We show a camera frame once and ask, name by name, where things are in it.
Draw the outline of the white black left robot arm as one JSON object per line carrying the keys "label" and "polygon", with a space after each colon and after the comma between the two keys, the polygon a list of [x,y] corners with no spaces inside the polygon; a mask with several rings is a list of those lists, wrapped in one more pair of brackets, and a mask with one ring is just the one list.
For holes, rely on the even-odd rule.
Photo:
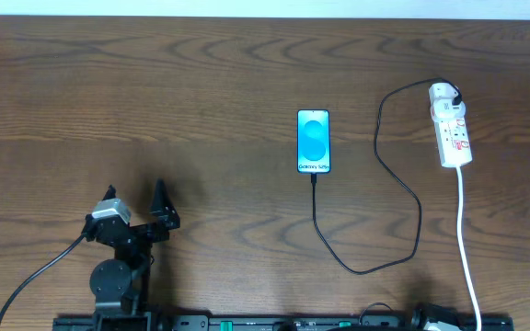
{"label": "white black left robot arm", "polygon": [[156,181],[150,214],[156,218],[153,222],[130,224],[131,212],[116,196],[116,189],[109,187],[86,216],[84,238],[114,250],[114,258],[99,263],[89,279],[96,297],[95,330],[170,328],[169,319],[148,303],[153,244],[168,240],[170,232],[180,227],[179,215],[161,179]]}

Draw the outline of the blue screen smartphone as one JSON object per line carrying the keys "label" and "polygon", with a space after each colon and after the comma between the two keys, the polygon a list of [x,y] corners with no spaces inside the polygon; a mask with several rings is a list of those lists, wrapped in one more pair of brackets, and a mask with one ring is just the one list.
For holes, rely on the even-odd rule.
{"label": "blue screen smartphone", "polygon": [[326,109],[297,111],[297,171],[327,174],[331,170],[330,116]]}

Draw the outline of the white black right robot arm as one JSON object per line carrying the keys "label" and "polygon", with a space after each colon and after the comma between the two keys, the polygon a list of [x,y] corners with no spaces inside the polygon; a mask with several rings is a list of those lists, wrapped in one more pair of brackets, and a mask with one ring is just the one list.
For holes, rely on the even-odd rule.
{"label": "white black right robot arm", "polygon": [[430,303],[421,303],[414,309],[410,327],[414,330],[461,331],[454,311]]}

